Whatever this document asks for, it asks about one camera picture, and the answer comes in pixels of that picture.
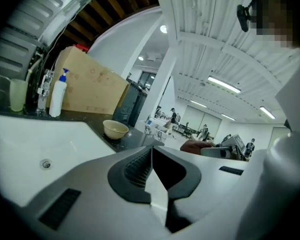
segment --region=blue pump nozzle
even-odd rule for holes
[[[60,76],[59,81],[66,82],[66,80],[67,80],[66,73],[69,72],[70,70],[66,69],[66,68],[63,68],[63,70],[64,70],[64,73],[62,76]]]

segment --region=beige bowl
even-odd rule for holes
[[[122,138],[129,131],[129,128],[123,123],[113,120],[104,120],[103,126],[105,135],[113,140]]]

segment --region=white sink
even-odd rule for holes
[[[23,207],[75,166],[115,152],[84,122],[0,115],[0,193]],[[42,161],[51,163],[42,167]]]

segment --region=plastic cup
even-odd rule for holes
[[[20,79],[10,81],[10,108],[18,112],[24,108],[26,102],[28,83]]]

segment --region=faucet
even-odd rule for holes
[[[37,93],[39,94],[39,98],[38,98],[38,106],[36,108],[36,112],[38,114],[46,112],[47,97],[49,95],[50,84],[54,76],[55,76],[54,71],[49,69],[45,70],[45,74],[42,78],[41,85],[37,91]]]

